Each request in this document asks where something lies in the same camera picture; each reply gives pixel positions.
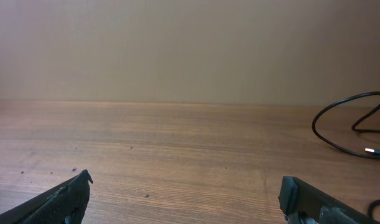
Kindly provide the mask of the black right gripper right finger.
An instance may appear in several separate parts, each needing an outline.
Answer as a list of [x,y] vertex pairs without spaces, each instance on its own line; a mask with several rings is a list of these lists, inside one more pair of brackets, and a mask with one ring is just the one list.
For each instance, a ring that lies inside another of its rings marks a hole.
[[380,200],[371,202],[365,215],[297,177],[284,176],[279,205],[290,224],[370,224],[377,223],[373,210]]

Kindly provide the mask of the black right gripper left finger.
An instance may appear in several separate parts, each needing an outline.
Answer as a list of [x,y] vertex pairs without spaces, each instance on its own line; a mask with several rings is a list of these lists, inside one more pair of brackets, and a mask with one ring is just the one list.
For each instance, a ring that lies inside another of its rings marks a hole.
[[86,169],[52,189],[0,214],[0,224],[82,222],[90,200],[91,175]]

